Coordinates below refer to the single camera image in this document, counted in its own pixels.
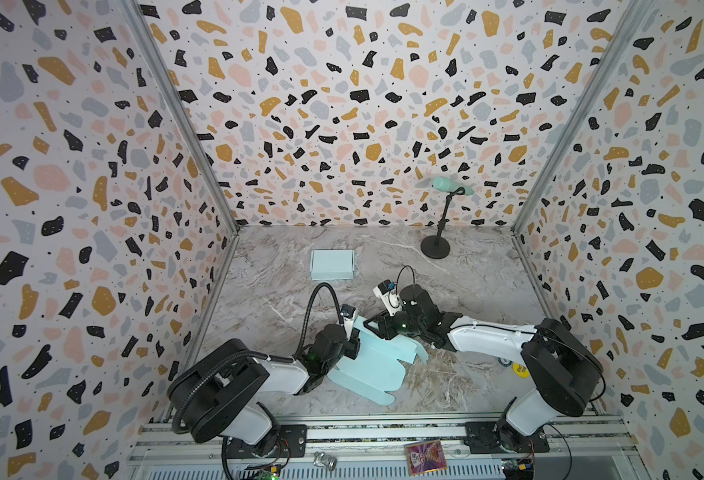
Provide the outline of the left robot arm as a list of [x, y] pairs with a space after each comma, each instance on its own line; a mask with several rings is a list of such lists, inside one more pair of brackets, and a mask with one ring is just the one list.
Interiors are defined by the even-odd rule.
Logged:
[[218, 437], [239, 440], [265, 455], [277, 444], [281, 425], [255, 397], [262, 392], [307, 394], [340, 360], [354, 360], [359, 351], [359, 329], [350, 324], [325, 326], [293, 357], [270, 356], [239, 339], [229, 340], [169, 387], [172, 431], [189, 433], [197, 443]]

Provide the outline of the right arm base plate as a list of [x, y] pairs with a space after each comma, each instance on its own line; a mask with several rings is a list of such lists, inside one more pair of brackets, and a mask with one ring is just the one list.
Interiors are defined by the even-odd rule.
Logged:
[[525, 436], [514, 430], [506, 421], [479, 421], [465, 424], [464, 444], [472, 454], [537, 454], [549, 453], [550, 445], [540, 427], [533, 435]]

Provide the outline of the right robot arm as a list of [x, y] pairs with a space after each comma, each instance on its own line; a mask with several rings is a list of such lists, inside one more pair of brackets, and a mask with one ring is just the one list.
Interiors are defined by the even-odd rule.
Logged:
[[368, 321], [379, 338], [418, 338], [436, 349], [490, 355], [527, 369], [535, 388], [508, 404], [495, 427], [500, 442], [529, 440], [560, 415], [583, 415], [604, 379], [600, 362], [556, 319], [502, 325], [445, 312], [418, 284], [400, 290], [385, 280], [373, 292], [387, 309]]

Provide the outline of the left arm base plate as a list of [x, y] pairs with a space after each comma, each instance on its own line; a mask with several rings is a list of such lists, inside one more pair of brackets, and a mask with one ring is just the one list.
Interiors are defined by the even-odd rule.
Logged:
[[303, 458], [306, 451], [308, 426], [287, 424], [273, 427], [255, 445], [240, 439], [230, 439], [227, 443], [228, 459], [295, 459]]

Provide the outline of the mint paper box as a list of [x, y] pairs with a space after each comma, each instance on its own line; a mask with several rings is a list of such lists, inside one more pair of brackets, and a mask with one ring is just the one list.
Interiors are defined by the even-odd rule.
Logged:
[[409, 337], [397, 335], [384, 340], [364, 325], [358, 316], [354, 328], [360, 333], [360, 350], [356, 359], [344, 356], [328, 373], [327, 378], [379, 405], [395, 401], [393, 392], [404, 383], [404, 362], [413, 364], [417, 358], [427, 363], [429, 355], [424, 346]]
[[313, 281], [351, 280], [354, 273], [354, 250], [321, 249], [311, 253], [310, 278]]

